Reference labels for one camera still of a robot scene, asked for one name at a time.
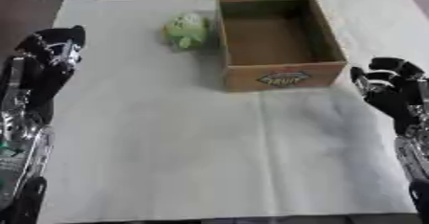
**plush frog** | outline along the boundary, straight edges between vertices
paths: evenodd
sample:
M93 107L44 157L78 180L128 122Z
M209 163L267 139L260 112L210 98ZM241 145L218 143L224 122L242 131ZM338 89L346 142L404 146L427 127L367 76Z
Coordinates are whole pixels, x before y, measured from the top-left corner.
M181 50L199 47L207 39L209 19L191 12L172 19L165 27L165 34L173 45Z

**box label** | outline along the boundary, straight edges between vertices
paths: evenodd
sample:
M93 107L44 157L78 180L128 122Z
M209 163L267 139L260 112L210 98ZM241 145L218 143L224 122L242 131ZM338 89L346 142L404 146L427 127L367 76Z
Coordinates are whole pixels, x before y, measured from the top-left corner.
M263 82L278 88L285 88L285 87L294 86L297 83L302 82L309 78L310 78L310 75L304 72L290 73L290 72L280 71L280 72L276 72L276 73L258 78L257 81Z

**white sheet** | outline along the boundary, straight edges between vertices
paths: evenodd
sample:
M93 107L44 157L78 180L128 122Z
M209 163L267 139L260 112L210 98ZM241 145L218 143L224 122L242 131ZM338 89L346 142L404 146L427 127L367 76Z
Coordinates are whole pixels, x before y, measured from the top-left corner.
M412 0L319 0L352 64L407 58L429 71ZM160 26L213 0L66 0L79 72L56 99L40 223L411 213L392 122L347 68L329 89L228 94L219 56L173 53Z

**robotic hand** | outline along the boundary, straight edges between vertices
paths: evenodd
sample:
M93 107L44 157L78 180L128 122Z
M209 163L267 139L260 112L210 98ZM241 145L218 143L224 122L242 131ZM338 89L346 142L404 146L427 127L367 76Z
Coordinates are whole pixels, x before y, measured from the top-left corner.
M53 98L80 62L85 31L34 33L6 59L0 76L0 223L36 223L53 147Z
M371 71L351 68L364 100L394 119L396 155L423 223L429 223L429 78L403 59L377 57Z

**cardboard box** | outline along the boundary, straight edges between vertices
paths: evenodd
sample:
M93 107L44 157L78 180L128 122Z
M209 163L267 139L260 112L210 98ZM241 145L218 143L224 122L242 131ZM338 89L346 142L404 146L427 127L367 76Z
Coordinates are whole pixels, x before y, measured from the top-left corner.
M346 65L316 0L217 0L230 91L331 85Z

